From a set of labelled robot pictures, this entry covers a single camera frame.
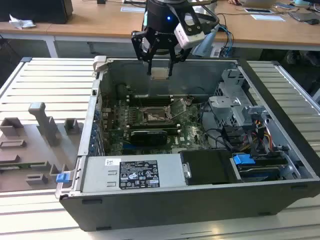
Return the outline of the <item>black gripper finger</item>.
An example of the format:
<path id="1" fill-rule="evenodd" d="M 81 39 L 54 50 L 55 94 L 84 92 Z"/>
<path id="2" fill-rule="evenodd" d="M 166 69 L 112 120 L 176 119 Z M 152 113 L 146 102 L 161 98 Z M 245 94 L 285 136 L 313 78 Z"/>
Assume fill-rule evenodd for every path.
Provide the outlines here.
<path id="1" fill-rule="evenodd" d="M 171 76 L 173 73 L 173 67 L 174 64 L 180 63 L 180 62 L 184 62 L 192 48 L 188 48 L 188 49 L 181 49 L 177 54 L 175 52 L 175 46 L 178 44 L 177 40 L 173 40 L 171 38 L 168 39 L 168 50 L 169 50 L 169 55 L 170 55 L 170 60 L 169 60 L 169 70 L 168 70 L 168 75 Z"/>
<path id="2" fill-rule="evenodd" d="M 131 42 L 136 53 L 136 57 L 140 61 L 148 64 L 147 75 L 151 75 L 152 60 L 160 45 L 160 39 L 155 35 L 156 31 L 150 27 L 146 27 L 142 31 L 133 31 L 131 33 Z M 143 51 L 143 40 L 147 40 L 149 47 L 147 52 Z"/>

